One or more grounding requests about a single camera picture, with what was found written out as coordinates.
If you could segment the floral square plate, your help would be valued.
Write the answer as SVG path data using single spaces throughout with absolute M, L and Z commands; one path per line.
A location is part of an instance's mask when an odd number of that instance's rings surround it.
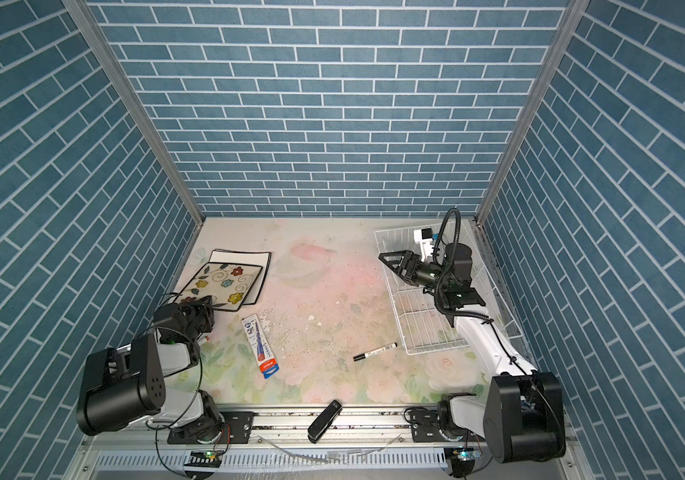
M 208 262 L 184 285 L 176 302 L 210 298 L 214 310 L 236 312 L 246 302 L 264 268 L 254 264 Z

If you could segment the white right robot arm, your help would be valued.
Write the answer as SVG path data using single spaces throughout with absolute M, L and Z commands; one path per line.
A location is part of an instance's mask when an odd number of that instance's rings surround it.
M 461 215 L 452 207 L 437 231 L 416 233 L 419 252 L 379 254 L 379 261 L 410 287 L 432 299 L 434 310 L 473 350 L 489 380 L 484 400 L 472 393 L 444 395 L 437 404 L 438 431 L 450 440 L 485 440 L 498 463 L 546 462 L 564 456 L 562 388 L 504 337 L 472 284 L 472 249 L 460 240 Z

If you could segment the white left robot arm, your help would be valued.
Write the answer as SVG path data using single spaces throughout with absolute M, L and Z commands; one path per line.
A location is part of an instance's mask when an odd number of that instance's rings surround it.
M 182 290 L 168 293 L 148 329 L 130 343 L 86 358 L 76 404 L 82 433 L 118 432 L 136 422 L 164 432 L 172 445 L 246 444 L 254 414 L 222 412 L 214 398 L 166 386 L 166 379 L 204 367 L 202 344 L 216 313 L 256 304 L 272 256 L 268 252 L 214 250 Z

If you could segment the blue white toothpaste box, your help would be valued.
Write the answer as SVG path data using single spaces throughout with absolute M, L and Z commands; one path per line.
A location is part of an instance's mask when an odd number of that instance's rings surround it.
M 260 373 L 264 379 L 270 379 L 280 370 L 280 366 L 272 353 L 270 344 L 268 344 L 268 338 L 266 338 L 260 318 L 256 314 L 252 314 L 242 319 L 242 328 L 244 328 L 248 344 L 256 356 L 256 364 L 258 364 Z

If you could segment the black marker pen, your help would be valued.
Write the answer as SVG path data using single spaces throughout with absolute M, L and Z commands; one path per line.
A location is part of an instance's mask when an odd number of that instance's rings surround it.
M 353 361 L 354 361 L 354 362 L 360 362 L 360 361 L 362 361 L 362 360 L 364 360 L 364 359 L 367 359 L 367 358 L 370 358 L 370 357 L 372 357 L 372 356 L 376 356 L 376 355 L 382 354 L 383 352 L 386 352 L 386 351 L 389 351 L 389 350 L 392 350 L 392 349 L 395 349 L 395 348 L 398 348 L 398 343 L 397 343 L 397 342 L 391 342 L 391 343 L 388 343 L 388 344 L 386 344 L 386 345 L 384 345 L 384 346 L 380 346 L 380 347 L 378 347 L 378 348 L 374 348 L 374 349 L 372 349 L 372 350 L 369 350 L 369 351 L 366 351 L 366 352 L 363 352 L 363 353 L 360 353 L 360 354 L 356 354 L 356 355 L 353 356 Z

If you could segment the black stapler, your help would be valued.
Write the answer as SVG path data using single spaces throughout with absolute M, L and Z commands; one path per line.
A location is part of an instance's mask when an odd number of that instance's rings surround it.
M 342 404 L 338 400 L 332 400 L 308 427 L 308 440 L 313 444 L 318 443 L 326 431 L 330 429 L 336 417 L 340 415 L 340 412 L 342 412 Z

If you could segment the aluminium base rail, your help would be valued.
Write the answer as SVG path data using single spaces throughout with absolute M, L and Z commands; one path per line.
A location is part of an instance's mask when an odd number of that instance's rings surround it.
M 170 444 L 140 429 L 96 437 L 68 470 L 70 479 L 250 479 L 302 473 L 430 470 L 458 479 L 489 472 L 490 443 L 444 431 L 436 408 L 342 407 L 320 439 L 308 429 L 320 406 L 230 406 L 230 435 L 218 444 Z

